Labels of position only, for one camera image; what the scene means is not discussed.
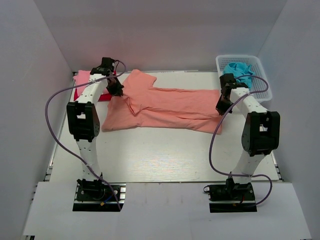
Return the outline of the salmon orange t-shirt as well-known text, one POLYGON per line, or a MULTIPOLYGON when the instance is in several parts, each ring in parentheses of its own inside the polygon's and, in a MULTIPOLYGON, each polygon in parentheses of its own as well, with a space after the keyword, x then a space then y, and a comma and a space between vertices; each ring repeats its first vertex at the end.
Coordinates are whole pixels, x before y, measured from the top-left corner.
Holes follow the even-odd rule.
POLYGON ((161 88, 154 86, 156 80, 133 70, 123 82, 123 96, 113 96, 109 101, 102 131, 146 127, 212 133, 221 129, 216 110, 218 90, 161 88))

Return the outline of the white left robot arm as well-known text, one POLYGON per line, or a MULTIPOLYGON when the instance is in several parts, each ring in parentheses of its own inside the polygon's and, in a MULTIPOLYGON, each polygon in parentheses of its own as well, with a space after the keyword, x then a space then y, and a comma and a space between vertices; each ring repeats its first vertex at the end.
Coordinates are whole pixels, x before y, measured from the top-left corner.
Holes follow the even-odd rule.
POLYGON ((100 120, 96 104, 104 90, 111 96, 123 95, 124 86, 115 75, 116 60, 103 57, 101 64, 89 74, 88 85, 74 102, 66 106, 68 128, 79 148, 83 179, 94 181, 103 176, 100 170, 96 148, 96 138, 100 133, 100 120))

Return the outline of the white plastic basket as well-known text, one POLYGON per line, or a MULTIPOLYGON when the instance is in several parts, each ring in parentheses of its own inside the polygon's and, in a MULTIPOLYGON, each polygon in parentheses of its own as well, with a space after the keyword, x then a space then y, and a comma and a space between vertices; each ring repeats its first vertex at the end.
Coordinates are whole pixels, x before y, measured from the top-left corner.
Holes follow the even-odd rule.
MULTIPOLYGON (((261 64, 261 61, 258 57, 254 55, 239 55, 239 54, 226 54, 226 55, 218 55, 215 58, 216 62, 216 68, 218 72, 218 76, 223 75, 223 70, 229 63, 245 63, 247 66, 251 66, 251 70, 254 72, 255 76, 261 77, 264 80, 267 80, 265 71, 263 69, 263 66, 261 64)), ((266 88, 266 84, 258 79, 258 78, 252 78, 251 79, 251 88, 250 91, 262 91, 266 88)), ((268 102, 272 99, 272 91, 271 87, 268 88, 267 91, 262 93, 255 93, 253 95, 259 103, 268 102)))

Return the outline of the crumpled blue t-shirt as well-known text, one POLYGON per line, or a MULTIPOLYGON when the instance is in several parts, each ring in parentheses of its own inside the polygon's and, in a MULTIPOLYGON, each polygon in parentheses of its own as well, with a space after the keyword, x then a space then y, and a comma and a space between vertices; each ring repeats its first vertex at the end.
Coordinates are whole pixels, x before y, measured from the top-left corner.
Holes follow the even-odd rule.
POLYGON ((256 73, 252 70, 251 65, 244 62, 230 62, 224 67, 223 74, 233 74, 238 83, 244 83, 251 88, 251 76, 254 76, 256 73))

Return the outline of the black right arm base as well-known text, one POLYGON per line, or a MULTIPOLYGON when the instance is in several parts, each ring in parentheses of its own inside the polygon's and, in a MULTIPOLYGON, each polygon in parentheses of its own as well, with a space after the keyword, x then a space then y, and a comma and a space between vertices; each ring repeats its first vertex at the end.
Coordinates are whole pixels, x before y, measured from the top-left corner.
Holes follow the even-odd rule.
POLYGON ((229 177, 223 184, 206 185, 211 213, 255 213, 256 198, 251 183, 239 184, 229 177))

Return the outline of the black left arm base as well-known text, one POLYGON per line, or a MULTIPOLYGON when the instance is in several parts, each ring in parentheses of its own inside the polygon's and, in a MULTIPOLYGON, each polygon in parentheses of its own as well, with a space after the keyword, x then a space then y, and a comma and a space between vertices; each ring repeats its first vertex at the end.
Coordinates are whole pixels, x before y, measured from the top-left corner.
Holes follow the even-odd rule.
POLYGON ((125 183, 108 186, 100 180, 78 179, 72 210, 74 212, 120 212, 125 198, 125 183))

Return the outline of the folded red t-shirt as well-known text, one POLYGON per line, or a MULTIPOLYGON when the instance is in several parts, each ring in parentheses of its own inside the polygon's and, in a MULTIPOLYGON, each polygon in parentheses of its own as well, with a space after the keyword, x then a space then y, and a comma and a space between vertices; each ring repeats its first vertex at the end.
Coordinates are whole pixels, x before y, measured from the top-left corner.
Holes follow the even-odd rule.
MULTIPOLYGON (((74 97, 73 100, 76 101, 77 98, 83 93, 86 86, 78 86, 76 90, 74 91, 74 97)), ((112 96, 108 93, 107 89, 105 88, 102 92, 102 94, 99 97, 99 102, 107 102, 110 101, 112 96)))

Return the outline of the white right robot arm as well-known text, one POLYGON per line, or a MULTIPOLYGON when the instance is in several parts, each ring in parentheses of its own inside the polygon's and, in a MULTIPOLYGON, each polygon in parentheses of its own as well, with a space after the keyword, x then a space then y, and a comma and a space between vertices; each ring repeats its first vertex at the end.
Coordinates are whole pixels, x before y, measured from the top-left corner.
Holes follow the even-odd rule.
POLYGON ((236 107, 245 117, 241 135, 243 151, 236 167, 228 174, 234 182, 225 187, 226 195, 233 200, 243 195, 242 184, 251 182, 260 162, 279 146, 280 114, 269 111, 254 98, 254 94, 268 91, 269 85, 262 77, 252 77, 261 80, 265 86, 251 92, 245 83, 237 82, 232 73, 219 77, 221 95, 216 104, 217 112, 225 118, 236 107))

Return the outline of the folded light pink t-shirt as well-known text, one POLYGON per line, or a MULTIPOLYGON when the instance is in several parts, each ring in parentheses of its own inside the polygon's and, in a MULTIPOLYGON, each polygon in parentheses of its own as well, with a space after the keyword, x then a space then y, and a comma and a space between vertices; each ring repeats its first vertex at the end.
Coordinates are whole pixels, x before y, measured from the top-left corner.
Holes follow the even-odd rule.
POLYGON ((74 80, 76 86, 88 83, 89 80, 90 80, 90 71, 88 71, 88 70, 79 70, 73 76, 73 80, 74 80))

